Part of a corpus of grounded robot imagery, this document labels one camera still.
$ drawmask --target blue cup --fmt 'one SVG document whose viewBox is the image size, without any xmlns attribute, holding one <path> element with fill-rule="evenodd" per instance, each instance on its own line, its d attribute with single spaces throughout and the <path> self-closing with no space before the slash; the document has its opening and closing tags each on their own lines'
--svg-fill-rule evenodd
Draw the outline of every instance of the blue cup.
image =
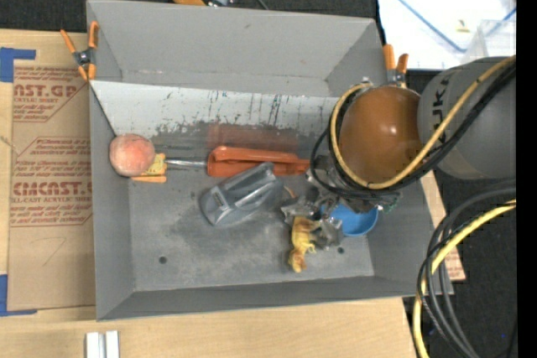
<svg viewBox="0 0 537 358">
<path fill-rule="evenodd" d="M 341 229 L 345 236 L 358 237 L 369 233 L 377 224 L 378 208 L 374 207 L 369 212 L 356 213 L 345 205 L 338 205 L 331 216 L 341 220 Z"/>
</svg>

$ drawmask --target yellow cable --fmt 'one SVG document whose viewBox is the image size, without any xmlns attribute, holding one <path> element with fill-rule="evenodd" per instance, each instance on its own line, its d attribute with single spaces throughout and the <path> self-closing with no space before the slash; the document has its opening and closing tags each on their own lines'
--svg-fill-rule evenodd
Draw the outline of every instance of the yellow cable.
<svg viewBox="0 0 537 358">
<path fill-rule="evenodd" d="M 467 227 L 459 231 L 457 234 L 455 234 L 436 254 L 435 259 L 433 260 L 433 263 L 432 263 L 431 274 L 435 274 L 436 269 L 440 266 L 440 264 L 446 258 L 447 254 L 449 254 L 455 246 L 457 246 L 461 241 L 463 241 L 467 236 L 472 234 L 476 229 L 478 229 L 483 224 L 489 222 L 491 219 L 509 210 L 514 209 L 516 207 L 516 201 L 517 201 L 516 199 L 510 200 L 505 205 L 492 209 L 489 212 L 486 212 L 485 214 L 475 219 L 470 225 L 468 225 Z M 425 294 L 425 291 L 427 290 L 426 273 L 424 273 L 423 277 L 421 278 L 420 286 L 421 286 L 421 293 Z M 429 358 L 429 354 L 427 353 L 427 349 L 425 348 L 425 343 L 423 341 L 423 337 L 421 334 L 421 308 L 422 308 L 422 303 L 421 303 L 420 295 L 419 293 L 416 293 L 416 296 L 414 299 L 414 309 L 412 313 L 412 333 L 414 336 L 414 343 L 416 345 L 416 349 L 418 350 L 418 353 L 420 354 L 420 357 Z"/>
<path fill-rule="evenodd" d="M 447 126 L 452 121 L 453 117 L 456 115 L 456 113 L 461 109 L 462 105 L 466 102 L 466 100 L 472 95 L 472 93 L 486 80 L 488 79 L 492 74 L 497 72 L 498 70 L 502 69 L 503 67 L 507 66 L 508 64 L 514 62 L 516 59 L 516 55 L 513 55 L 511 57 L 508 57 L 507 59 L 504 59 L 488 70 L 486 70 L 484 73 L 482 73 L 475 81 L 473 81 L 468 88 L 462 93 L 462 95 L 459 97 L 459 99 L 456 101 L 455 105 L 453 105 L 452 109 L 450 109 L 449 113 L 446 115 L 446 118 L 444 121 L 441 122 L 440 126 L 436 129 L 436 131 L 433 133 L 433 135 L 430 137 L 429 141 L 425 144 L 425 146 L 421 149 L 420 153 L 410 162 L 410 164 L 403 169 L 399 174 L 395 175 L 393 178 L 382 182 L 382 183 L 374 183 L 370 184 L 366 180 L 358 177 L 345 163 L 343 160 L 343 157 L 341 156 L 341 153 L 339 152 L 339 146 L 337 144 L 337 137 L 336 137 L 336 119 L 337 115 L 339 114 L 339 111 L 341 109 L 341 106 L 345 102 L 345 100 L 355 91 L 359 90 L 360 88 L 364 87 L 364 84 L 358 85 L 353 87 L 351 90 L 347 91 L 337 104 L 334 106 L 334 111 L 332 112 L 331 121 L 330 121 L 330 139 L 332 144 L 332 149 L 334 151 L 334 155 L 337 158 L 337 162 L 341 165 L 341 168 L 345 171 L 345 173 L 357 184 L 360 184 L 362 187 L 369 188 L 369 189 L 383 189 L 388 188 L 389 186 L 396 184 L 399 182 L 402 178 L 404 178 L 407 174 L 410 174 L 414 171 L 414 169 L 417 167 L 417 165 L 425 158 L 427 153 L 430 151 L 430 149 L 433 147 L 433 145 L 436 143 L 438 138 L 442 135 L 442 133 L 446 130 Z"/>
</svg>

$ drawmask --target blue tape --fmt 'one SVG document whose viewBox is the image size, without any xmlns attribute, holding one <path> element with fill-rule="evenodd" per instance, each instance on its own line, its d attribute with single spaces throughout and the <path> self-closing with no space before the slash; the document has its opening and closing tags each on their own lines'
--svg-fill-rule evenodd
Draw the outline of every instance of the blue tape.
<svg viewBox="0 0 537 358">
<path fill-rule="evenodd" d="M 19 310 L 17 312 L 8 312 L 8 275 L 0 275 L 0 317 L 12 316 L 15 314 L 34 314 L 37 310 Z"/>
<path fill-rule="evenodd" d="M 0 82 L 13 82 L 13 61 L 35 60 L 35 49 L 0 48 Z"/>
</svg>

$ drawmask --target orange tool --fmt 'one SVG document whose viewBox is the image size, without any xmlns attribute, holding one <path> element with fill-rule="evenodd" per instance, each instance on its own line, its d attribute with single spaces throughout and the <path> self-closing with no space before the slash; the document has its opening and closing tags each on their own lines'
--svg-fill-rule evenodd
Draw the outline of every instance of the orange tool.
<svg viewBox="0 0 537 358">
<path fill-rule="evenodd" d="M 78 64 L 78 72 L 81 74 L 81 77 L 84 80 L 93 80 L 95 79 L 96 66 L 93 63 L 93 51 L 97 49 L 98 45 L 98 32 L 99 24 L 97 21 L 92 21 L 90 24 L 90 31 L 88 34 L 88 48 L 85 51 L 77 51 L 73 41 L 67 34 L 67 32 L 62 29 L 60 30 L 61 36 L 64 38 L 67 49 L 73 54 L 76 63 Z"/>
<path fill-rule="evenodd" d="M 274 164 L 274 175 L 304 174 L 310 167 L 310 160 L 298 158 L 293 153 L 267 151 L 264 149 L 230 148 L 219 146 L 211 151 L 206 161 L 186 158 L 166 158 L 159 153 L 155 157 L 154 165 L 134 180 L 143 182 L 166 182 L 167 169 L 206 169 L 209 176 L 216 178 L 229 178 L 252 169 L 261 163 Z"/>
<path fill-rule="evenodd" d="M 407 64 L 409 63 L 409 55 L 401 54 L 397 64 L 395 64 L 394 47 L 391 44 L 385 44 L 383 46 L 383 56 L 384 62 L 386 63 L 386 70 L 388 72 L 388 80 L 398 86 L 406 86 L 404 76 L 407 71 Z"/>
<path fill-rule="evenodd" d="M 207 174 L 216 177 L 234 176 L 268 161 L 274 163 L 276 176 L 303 174 L 310 167 L 310 160 L 300 159 L 293 153 L 220 146 L 209 154 Z"/>
</svg>

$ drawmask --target cable bundle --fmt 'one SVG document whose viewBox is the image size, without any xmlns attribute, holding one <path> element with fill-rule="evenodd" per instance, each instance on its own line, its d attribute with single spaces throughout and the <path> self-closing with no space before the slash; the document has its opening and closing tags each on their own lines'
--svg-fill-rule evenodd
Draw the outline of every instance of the cable bundle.
<svg viewBox="0 0 537 358">
<path fill-rule="evenodd" d="M 420 358 L 429 357 L 421 333 L 421 313 L 425 308 L 446 342 L 459 356 L 479 358 L 477 352 L 464 335 L 457 320 L 449 297 L 449 279 L 446 274 L 445 258 L 449 252 L 460 244 L 467 236 L 490 220 L 516 208 L 516 199 L 507 200 L 481 215 L 473 216 L 468 222 L 453 230 L 457 217 L 471 205 L 494 197 L 516 195 L 516 182 L 511 179 L 495 184 L 479 195 L 472 197 L 453 210 L 435 229 L 428 247 L 427 256 L 418 275 L 418 285 L 414 300 L 412 332 L 414 344 Z M 435 289 L 435 275 L 441 286 L 442 303 Z"/>
</svg>

